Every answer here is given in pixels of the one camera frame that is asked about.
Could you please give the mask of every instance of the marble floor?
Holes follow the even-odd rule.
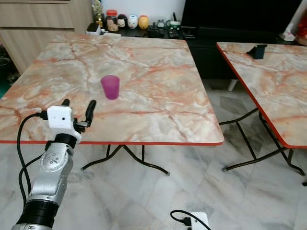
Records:
[[[255,105],[238,84],[205,81],[218,120],[239,117]],[[275,150],[257,115],[242,127],[258,156]],[[121,150],[112,160],[81,172],[102,158],[106,146],[79,145],[74,168],[58,211],[54,230],[186,230],[173,221],[173,209],[203,211],[212,230],[307,230],[307,178],[276,155],[257,164],[222,172],[222,168],[252,159],[238,129],[222,126],[225,143],[218,147],[146,146],[145,159],[171,172],[135,162]],[[22,145],[26,160],[43,145]],[[140,146],[130,146],[138,156]],[[295,151],[293,163],[307,172],[307,151]],[[18,187],[20,163],[15,145],[0,144],[0,226],[11,229],[22,211]],[[30,167],[35,178],[38,165]]]

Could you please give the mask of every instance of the tabletop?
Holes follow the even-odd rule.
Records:
[[[119,97],[100,79],[120,78]],[[0,143],[15,142],[26,116],[68,98],[84,120],[97,100],[84,144],[219,145],[224,137],[185,41],[58,35],[0,100]],[[22,143],[50,139],[47,121],[27,121]]]
[[[255,45],[217,43],[279,141],[307,148],[307,47],[268,45],[255,60],[246,54]]]

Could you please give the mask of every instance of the plastic cup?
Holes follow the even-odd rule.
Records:
[[[119,78],[115,75],[106,75],[101,79],[102,88],[108,99],[114,100],[119,95]]]

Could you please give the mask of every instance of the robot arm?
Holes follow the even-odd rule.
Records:
[[[91,126],[96,101],[90,102],[86,120],[79,123],[66,106],[69,101],[66,99],[63,104],[65,106],[53,106],[47,110],[49,127],[55,139],[40,159],[39,176],[12,230],[52,230],[73,166],[73,149],[81,141],[80,133]]]

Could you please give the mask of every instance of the black cable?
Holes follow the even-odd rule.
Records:
[[[202,222],[198,217],[194,216],[193,214],[189,213],[189,212],[186,212],[186,211],[183,211],[183,210],[173,210],[171,211],[170,213],[170,216],[171,218],[173,218],[175,221],[178,221],[178,222],[181,222],[181,223],[184,223],[185,224],[185,220],[184,219],[177,219],[175,218],[172,214],[173,213],[183,213],[183,214],[186,214],[190,217],[193,217],[194,219],[196,219],[199,223],[201,223],[206,229],[208,230],[211,230],[204,222]]]
[[[18,130],[18,135],[17,135],[17,153],[20,159],[20,163],[22,165],[22,168],[24,170],[24,175],[27,181],[27,186],[28,186],[28,193],[31,192],[31,181],[30,181],[30,177],[29,177],[29,173],[28,170],[26,169],[25,163],[24,163],[24,158],[21,154],[21,149],[20,149],[20,138],[21,138],[21,132],[23,130],[24,124],[26,123],[27,120],[29,120],[31,117],[35,117],[35,116],[41,116],[41,113],[36,113],[36,114],[32,114],[27,116],[22,123],[19,126],[19,130]],[[20,188],[22,196],[25,197],[25,192],[24,192],[24,187]]]
[[[30,162],[28,162],[26,165],[25,165],[25,168],[27,168],[29,165],[31,165],[32,163],[34,163],[35,161],[39,160],[41,157],[43,156],[40,155],[38,157],[36,157],[35,159],[31,160]],[[21,194],[23,196],[23,200],[24,200],[24,206],[25,206],[25,203],[27,201],[27,198],[26,198],[26,195],[25,195],[25,192],[24,192],[24,185],[23,185],[23,172],[24,172],[24,168],[22,168],[19,172],[19,176],[18,176],[18,182],[19,182],[19,187],[20,187],[20,191],[21,191]]]

